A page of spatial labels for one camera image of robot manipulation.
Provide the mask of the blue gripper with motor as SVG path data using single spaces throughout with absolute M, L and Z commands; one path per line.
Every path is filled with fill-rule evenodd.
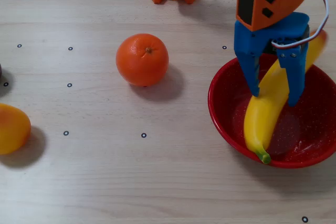
M 250 31 L 241 22 L 235 23 L 234 51 L 249 90 L 253 96 L 259 96 L 259 57 L 248 54 L 261 54 L 275 41 L 279 45 L 287 45 L 299 41 L 306 35 L 309 16 L 304 13 L 291 13 L 275 24 L 257 30 Z M 295 106 L 305 88 L 305 67 L 307 45 L 301 45 L 290 49 L 277 49 L 277 56 L 281 68 L 285 68 L 289 86 L 289 106 Z

